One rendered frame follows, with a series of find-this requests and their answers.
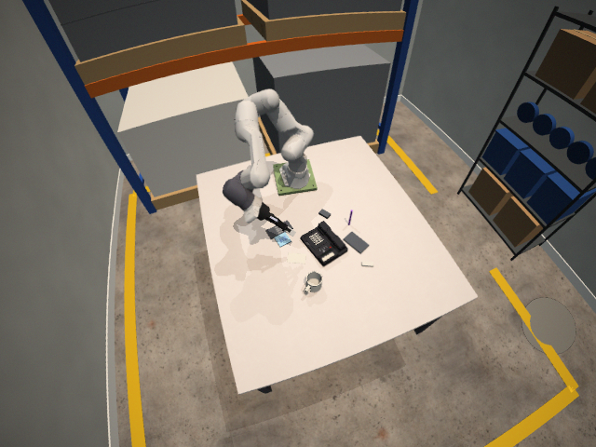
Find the grey mug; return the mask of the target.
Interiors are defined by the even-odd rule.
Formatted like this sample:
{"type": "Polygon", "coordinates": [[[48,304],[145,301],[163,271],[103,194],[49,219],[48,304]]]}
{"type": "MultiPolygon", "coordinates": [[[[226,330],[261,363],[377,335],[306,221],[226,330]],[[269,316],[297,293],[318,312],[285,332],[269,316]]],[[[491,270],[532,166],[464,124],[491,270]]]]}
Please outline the grey mug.
{"type": "Polygon", "coordinates": [[[306,275],[305,294],[309,294],[310,291],[311,292],[318,292],[321,289],[321,284],[322,284],[322,275],[319,272],[317,272],[317,271],[309,272],[306,275]],[[311,285],[308,285],[307,281],[311,285]],[[320,285],[319,285],[319,283],[320,283],[320,285]],[[310,288],[310,289],[308,290],[308,288],[310,288]]]}

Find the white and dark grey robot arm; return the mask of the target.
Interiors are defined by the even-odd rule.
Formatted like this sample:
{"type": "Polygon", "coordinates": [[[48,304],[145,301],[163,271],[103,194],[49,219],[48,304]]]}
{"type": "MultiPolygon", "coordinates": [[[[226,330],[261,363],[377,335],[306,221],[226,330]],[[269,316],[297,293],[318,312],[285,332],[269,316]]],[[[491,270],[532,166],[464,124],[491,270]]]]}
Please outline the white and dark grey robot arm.
{"type": "Polygon", "coordinates": [[[311,176],[306,166],[307,157],[304,151],[312,142],[314,132],[310,127],[299,124],[285,103],[278,99],[279,96],[273,89],[265,89],[244,99],[236,109],[235,132],[238,139],[250,147],[251,166],[225,182],[223,196],[243,210],[247,224],[258,218],[262,206],[262,200],[253,193],[253,189],[264,188],[271,178],[265,159],[263,136],[258,130],[258,115],[270,111],[267,115],[277,131],[289,131],[287,134],[291,138],[284,143],[281,150],[283,159],[288,162],[279,169],[285,186],[301,189],[308,184],[311,176]]]}

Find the black desk phone body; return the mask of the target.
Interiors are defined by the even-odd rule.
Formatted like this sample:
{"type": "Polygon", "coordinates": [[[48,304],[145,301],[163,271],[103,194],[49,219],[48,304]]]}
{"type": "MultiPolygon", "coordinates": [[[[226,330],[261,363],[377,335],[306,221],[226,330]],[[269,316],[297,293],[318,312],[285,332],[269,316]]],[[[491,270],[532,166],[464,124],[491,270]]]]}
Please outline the black desk phone body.
{"type": "Polygon", "coordinates": [[[333,246],[331,240],[324,233],[322,233],[318,227],[302,235],[301,240],[322,266],[331,263],[335,259],[348,252],[347,246],[340,251],[337,250],[333,246]]]}

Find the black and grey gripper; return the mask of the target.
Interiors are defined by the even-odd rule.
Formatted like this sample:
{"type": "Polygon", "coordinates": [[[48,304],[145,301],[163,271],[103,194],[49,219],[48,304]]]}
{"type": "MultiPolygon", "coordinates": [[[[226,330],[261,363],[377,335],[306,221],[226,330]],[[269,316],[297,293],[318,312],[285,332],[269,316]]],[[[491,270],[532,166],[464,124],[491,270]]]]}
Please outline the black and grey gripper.
{"type": "Polygon", "coordinates": [[[265,205],[263,202],[262,202],[262,206],[259,210],[259,215],[258,215],[257,219],[259,219],[260,221],[267,220],[268,222],[275,224],[276,226],[281,228],[283,232],[285,231],[293,237],[296,233],[294,230],[289,228],[285,223],[283,223],[278,217],[276,217],[273,213],[270,213],[270,208],[267,205],[265,205]],[[265,218],[265,217],[267,217],[267,218],[265,218]]]}

